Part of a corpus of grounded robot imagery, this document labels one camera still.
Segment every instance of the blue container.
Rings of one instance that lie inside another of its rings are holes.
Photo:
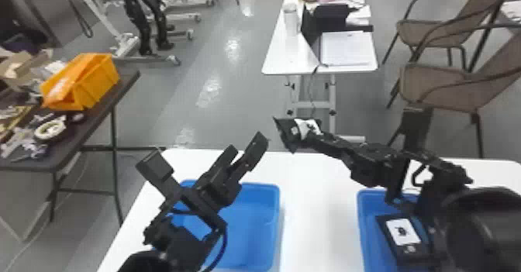
[[[404,195],[410,201],[416,201],[415,195]],[[384,233],[376,222],[377,215],[393,215],[401,213],[384,201],[385,191],[366,189],[358,192],[358,226],[360,241],[364,255],[365,272],[427,272],[427,269],[404,268],[396,265],[395,256],[387,244]],[[419,237],[426,240],[424,232],[419,231]]]
[[[184,181],[181,186],[191,187],[195,181]],[[273,266],[275,243],[278,237],[280,191],[269,184],[242,184],[235,202],[223,208],[219,215],[228,222],[228,245],[218,268],[266,271]],[[187,209],[182,203],[175,208]],[[201,239],[210,228],[197,216],[175,215],[171,222],[184,226]],[[213,262],[223,240],[220,239],[205,266]]]

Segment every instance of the robot leg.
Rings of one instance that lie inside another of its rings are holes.
[[[154,13],[154,18],[157,24],[157,49],[171,50],[174,44],[168,41],[167,38],[167,17],[161,11],[161,0],[143,0],[150,10]]]
[[[123,0],[125,2],[125,10],[126,14],[129,16],[130,21],[137,27],[140,31],[140,55],[148,56],[153,55],[152,48],[150,47],[150,35],[151,29],[150,24],[148,24],[147,17],[145,16],[145,12],[143,12],[143,8],[141,8],[138,0]]]

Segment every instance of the wicker chair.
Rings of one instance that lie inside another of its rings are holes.
[[[479,26],[475,29],[452,33],[474,32],[482,29],[515,28],[517,24],[495,24]],[[430,43],[444,38],[438,36],[420,44],[413,59],[417,60],[421,52]],[[478,110],[501,94],[521,76],[521,30],[514,34],[481,69],[474,73],[431,65],[409,63],[402,69],[399,80],[400,95],[409,103],[426,108],[447,109],[471,114],[471,122],[476,125],[479,156],[483,157],[483,139],[481,118]]]
[[[395,37],[391,41],[391,45],[381,62],[382,64],[385,64],[389,58],[389,54],[398,37],[400,37],[404,44],[409,46],[412,53],[414,52],[414,48],[422,42],[425,36],[447,36],[450,33],[479,26],[483,19],[485,19],[494,8],[501,4],[503,0],[468,0],[454,19],[444,22],[409,19],[412,7],[417,1],[418,0],[412,0],[403,19],[396,23]],[[461,51],[461,65],[465,69],[467,67],[467,52],[463,47],[463,43],[471,34],[472,32],[450,35],[450,37],[438,39],[436,42],[431,43],[430,47],[446,48],[449,66],[452,66],[451,49],[458,48]]]

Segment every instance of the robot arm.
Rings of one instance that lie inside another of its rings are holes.
[[[422,166],[417,176],[429,167],[433,177],[423,187],[435,185],[438,191],[465,189],[472,183],[462,167],[441,160],[430,153],[399,152],[380,143],[350,143],[345,139],[320,130],[314,119],[275,119],[285,147],[292,153],[299,148],[311,148],[329,157],[341,160],[351,171],[351,178],[365,187],[387,189],[385,202],[405,213],[413,213],[415,204],[402,196],[402,188],[410,160]],[[419,186],[413,175],[413,185]]]
[[[315,119],[275,119],[285,147],[294,153],[311,148],[341,160],[351,178],[387,189],[385,203],[401,214],[376,216],[399,266],[438,271],[521,272],[521,196],[507,188],[473,188],[465,170],[425,151],[396,151],[379,143],[349,143],[320,130]],[[416,202],[402,195],[410,160],[422,166],[412,173],[421,188]],[[432,177],[416,177],[429,168]],[[426,239],[412,247],[393,240],[387,223],[418,219]]]
[[[145,229],[145,245],[155,250],[132,255],[120,272],[199,271],[201,265],[222,237],[222,248],[205,271],[211,271],[226,248],[226,222],[219,211],[231,205],[241,190],[240,179],[253,170],[267,150],[267,139],[257,133],[241,158],[234,146],[228,146],[216,162],[190,187],[182,187],[171,175],[174,170],[159,151],[152,152],[140,161],[138,171],[165,197],[159,214]],[[188,210],[174,206],[183,203]],[[171,223],[175,214],[198,216],[211,231],[202,239],[195,237],[182,226]]]

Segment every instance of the orange storage box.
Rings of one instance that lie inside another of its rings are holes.
[[[40,85],[42,107],[56,110],[92,108],[118,80],[111,54],[82,53]]]

